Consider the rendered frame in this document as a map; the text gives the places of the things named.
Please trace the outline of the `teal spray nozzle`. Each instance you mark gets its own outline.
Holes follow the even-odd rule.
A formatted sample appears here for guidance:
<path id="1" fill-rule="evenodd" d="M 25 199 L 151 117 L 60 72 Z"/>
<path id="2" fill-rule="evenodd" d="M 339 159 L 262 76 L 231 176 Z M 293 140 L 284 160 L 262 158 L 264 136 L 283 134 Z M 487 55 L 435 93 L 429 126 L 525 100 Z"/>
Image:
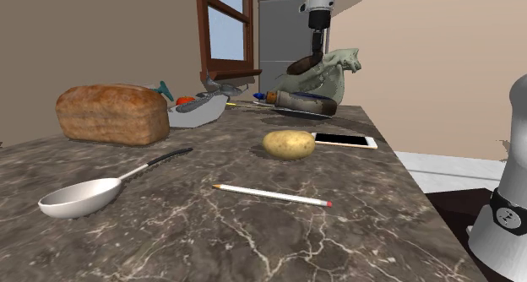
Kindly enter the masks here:
<path id="1" fill-rule="evenodd" d="M 174 98 L 164 81 L 160 81 L 160 86 L 158 88 L 155 88 L 154 91 L 161 95 L 164 95 L 170 101 L 174 101 Z"/>

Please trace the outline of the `yellow pen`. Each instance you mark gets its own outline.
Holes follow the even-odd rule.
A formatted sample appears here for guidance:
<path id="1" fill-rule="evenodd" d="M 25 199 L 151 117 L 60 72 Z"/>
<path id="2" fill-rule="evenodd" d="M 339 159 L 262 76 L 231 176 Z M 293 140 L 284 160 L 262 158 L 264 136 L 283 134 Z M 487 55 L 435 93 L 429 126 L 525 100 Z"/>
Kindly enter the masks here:
<path id="1" fill-rule="evenodd" d="M 262 106 L 262 105 L 244 105 L 244 104 L 237 104 L 237 103 L 230 103 L 227 102 L 225 104 L 226 106 L 232 106 L 232 107 L 246 107 L 246 108 L 255 108 L 255 109 L 273 109 L 273 106 Z"/>

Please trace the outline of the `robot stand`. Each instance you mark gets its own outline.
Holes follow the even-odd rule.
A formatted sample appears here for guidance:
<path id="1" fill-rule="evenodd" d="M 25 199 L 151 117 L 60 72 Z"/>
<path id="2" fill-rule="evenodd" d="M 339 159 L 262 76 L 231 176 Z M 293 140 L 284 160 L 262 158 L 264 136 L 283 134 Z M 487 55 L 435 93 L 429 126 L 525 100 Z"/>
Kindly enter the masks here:
<path id="1" fill-rule="evenodd" d="M 469 253 L 487 282 L 511 282 L 496 273 L 474 256 L 468 247 L 466 228 L 473 225 L 481 208 L 489 203 L 492 192 L 486 188 L 426 193 L 436 211 L 454 233 L 463 248 Z"/>

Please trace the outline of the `grey refrigerator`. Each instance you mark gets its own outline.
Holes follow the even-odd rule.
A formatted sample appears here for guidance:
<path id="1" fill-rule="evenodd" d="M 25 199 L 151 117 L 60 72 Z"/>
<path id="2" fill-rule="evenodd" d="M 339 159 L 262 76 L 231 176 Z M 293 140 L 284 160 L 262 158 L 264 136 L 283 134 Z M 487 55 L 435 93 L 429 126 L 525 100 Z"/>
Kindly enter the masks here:
<path id="1" fill-rule="evenodd" d="M 308 14 L 299 7 L 306 0 L 268 0 L 258 7 L 259 91 L 273 89 L 289 65 L 312 51 Z"/>

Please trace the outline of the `white pencil with red eraser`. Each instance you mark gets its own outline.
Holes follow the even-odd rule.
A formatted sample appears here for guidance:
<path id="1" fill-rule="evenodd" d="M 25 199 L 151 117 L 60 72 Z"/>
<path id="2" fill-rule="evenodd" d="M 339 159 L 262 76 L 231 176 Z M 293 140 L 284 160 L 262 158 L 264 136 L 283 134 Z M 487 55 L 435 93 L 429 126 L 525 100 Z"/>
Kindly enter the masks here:
<path id="1" fill-rule="evenodd" d="M 213 187 L 216 189 L 225 190 L 228 192 L 242 193 L 242 194 L 260 196 L 260 197 L 266 197 L 266 198 L 274 198 L 274 199 L 295 202 L 295 203 L 311 204 L 311 205 L 317 205 L 317 206 L 322 206 L 322 207 L 332 207 L 333 206 L 331 201 L 324 201 L 324 200 L 316 199 L 316 198 L 306 198 L 302 196 L 295 196 L 295 195 L 284 194 L 284 193 L 274 193 L 274 192 L 269 192 L 269 191 L 253 189 L 253 188 L 237 187 L 237 186 L 226 185 L 226 184 L 214 184 Z"/>

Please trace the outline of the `grey tray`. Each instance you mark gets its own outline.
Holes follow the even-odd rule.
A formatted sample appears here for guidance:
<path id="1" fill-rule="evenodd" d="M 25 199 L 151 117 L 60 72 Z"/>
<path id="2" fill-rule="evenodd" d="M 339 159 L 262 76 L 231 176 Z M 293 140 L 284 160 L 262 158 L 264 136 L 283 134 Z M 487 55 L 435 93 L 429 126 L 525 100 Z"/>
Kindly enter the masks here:
<path id="1" fill-rule="evenodd" d="M 205 101 L 206 97 L 198 99 L 199 106 L 189 112 L 180 112 L 177 109 L 186 104 L 174 106 L 168 110 L 168 120 L 171 127 L 194 128 L 212 122 L 220 117 L 229 98 L 226 95 L 214 95 Z"/>

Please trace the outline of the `white phone with black screen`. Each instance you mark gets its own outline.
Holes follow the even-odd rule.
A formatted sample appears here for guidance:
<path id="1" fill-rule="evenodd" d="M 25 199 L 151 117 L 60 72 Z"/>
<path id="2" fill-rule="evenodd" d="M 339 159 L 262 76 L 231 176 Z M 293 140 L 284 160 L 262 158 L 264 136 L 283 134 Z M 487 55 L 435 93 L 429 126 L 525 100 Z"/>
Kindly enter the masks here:
<path id="1" fill-rule="evenodd" d="M 372 137 L 351 136 L 332 133 L 312 133 L 316 144 L 327 144 L 363 149 L 376 149 L 377 143 Z"/>

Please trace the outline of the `grey-green figure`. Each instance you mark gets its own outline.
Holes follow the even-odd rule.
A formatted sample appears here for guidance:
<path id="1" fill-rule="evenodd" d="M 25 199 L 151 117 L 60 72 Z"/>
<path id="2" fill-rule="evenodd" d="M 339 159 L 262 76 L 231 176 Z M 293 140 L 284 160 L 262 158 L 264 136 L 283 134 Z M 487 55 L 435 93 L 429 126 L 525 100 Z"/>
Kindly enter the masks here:
<path id="1" fill-rule="evenodd" d="M 305 92 L 329 97 L 338 104 L 345 93 L 344 71 L 357 72 L 361 69 L 358 48 L 339 49 L 323 54 L 322 61 L 300 75 L 279 76 L 279 83 L 270 91 Z"/>

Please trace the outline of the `brown framed window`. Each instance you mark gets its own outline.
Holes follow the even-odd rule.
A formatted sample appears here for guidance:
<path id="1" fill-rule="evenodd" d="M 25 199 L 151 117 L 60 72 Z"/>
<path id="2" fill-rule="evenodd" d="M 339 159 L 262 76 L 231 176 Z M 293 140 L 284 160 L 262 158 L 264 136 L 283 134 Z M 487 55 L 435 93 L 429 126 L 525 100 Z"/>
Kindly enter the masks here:
<path id="1" fill-rule="evenodd" d="M 196 0 L 200 78 L 258 76 L 254 63 L 253 0 Z"/>

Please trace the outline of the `grey metal tool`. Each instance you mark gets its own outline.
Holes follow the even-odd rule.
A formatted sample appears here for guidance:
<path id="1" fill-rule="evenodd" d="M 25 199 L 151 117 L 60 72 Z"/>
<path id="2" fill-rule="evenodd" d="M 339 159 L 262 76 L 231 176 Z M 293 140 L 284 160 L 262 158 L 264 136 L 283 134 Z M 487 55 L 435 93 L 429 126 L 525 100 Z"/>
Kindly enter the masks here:
<path id="1" fill-rule="evenodd" d="M 230 84 L 219 84 L 216 83 L 210 76 L 209 72 L 206 72 L 206 84 L 213 85 L 216 87 L 215 91 L 207 92 L 205 96 L 200 97 L 196 100 L 191 100 L 187 103 L 181 104 L 176 106 L 176 111 L 180 113 L 187 113 L 190 111 L 193 111 L 200 106 L 204 105 L 205 103 L 209 102 L 214 96 L 217 95 L 224 95 L 224 96 L 239 96 L 244 91 L 248 90 L 248 88 L 245 89 L 239 89 L 235 86 L 232 86 Z"/>

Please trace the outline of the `brown oval thing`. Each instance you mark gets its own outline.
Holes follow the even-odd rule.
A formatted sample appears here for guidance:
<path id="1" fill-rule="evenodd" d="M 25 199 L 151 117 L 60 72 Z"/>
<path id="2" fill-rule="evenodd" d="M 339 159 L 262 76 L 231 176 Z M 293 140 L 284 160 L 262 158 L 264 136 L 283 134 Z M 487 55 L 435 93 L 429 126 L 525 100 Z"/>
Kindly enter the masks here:
<path id="1" fill-rule="evenodd" d="M 317 52 L 310 56 L 303 57 L 296 62 L 293 62 L 287 69 L 286 73 L 288 75 L 300 75 L 308 71 L 309 69 L 315 67 L 323 59 L 323 53 Z"/>

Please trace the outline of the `yellow potato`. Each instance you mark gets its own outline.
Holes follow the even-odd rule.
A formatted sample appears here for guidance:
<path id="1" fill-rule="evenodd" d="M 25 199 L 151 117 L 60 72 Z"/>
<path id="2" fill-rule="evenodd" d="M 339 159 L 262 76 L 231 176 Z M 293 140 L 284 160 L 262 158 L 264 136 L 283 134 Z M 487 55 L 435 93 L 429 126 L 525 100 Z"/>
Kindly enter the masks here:
<path id="1" fill-rule="evenodd" d="M 308 157 L 315 149 L 315 138 L 305 131 L 280 130 L 268 133 L 262 141 L 267 153 L 282 160 Z"/>

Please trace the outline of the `brown bottle with blue cap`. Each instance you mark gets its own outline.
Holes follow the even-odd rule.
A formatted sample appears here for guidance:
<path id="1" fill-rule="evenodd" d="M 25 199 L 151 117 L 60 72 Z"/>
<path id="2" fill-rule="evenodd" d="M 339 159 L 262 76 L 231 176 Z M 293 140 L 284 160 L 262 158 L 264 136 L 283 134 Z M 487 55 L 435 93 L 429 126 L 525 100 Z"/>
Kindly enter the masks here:
<path id="1" fill-rule="evenodd" d="M 321 95 L 305 92 L 277 92 L 255 93 L 253 97 L 257 99 L 256 104 L 268 106 L 272 109 L 306 112 L 321 116 L 333 116 L 338 104 L 335 100 Z"/>

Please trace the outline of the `brown bread loaf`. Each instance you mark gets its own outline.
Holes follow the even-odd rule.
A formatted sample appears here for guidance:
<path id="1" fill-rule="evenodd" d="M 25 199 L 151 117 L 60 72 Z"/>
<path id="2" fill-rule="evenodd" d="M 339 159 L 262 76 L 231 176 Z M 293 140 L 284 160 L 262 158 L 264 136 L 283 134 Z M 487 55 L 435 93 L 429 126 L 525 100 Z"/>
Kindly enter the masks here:
<path id="1" fill-rule="evenodd" d="M 170 131 L 165 98 L 130 84 L 77 86 L 61 94 L 55 111 L 71 139 L 142 146 Z"/>

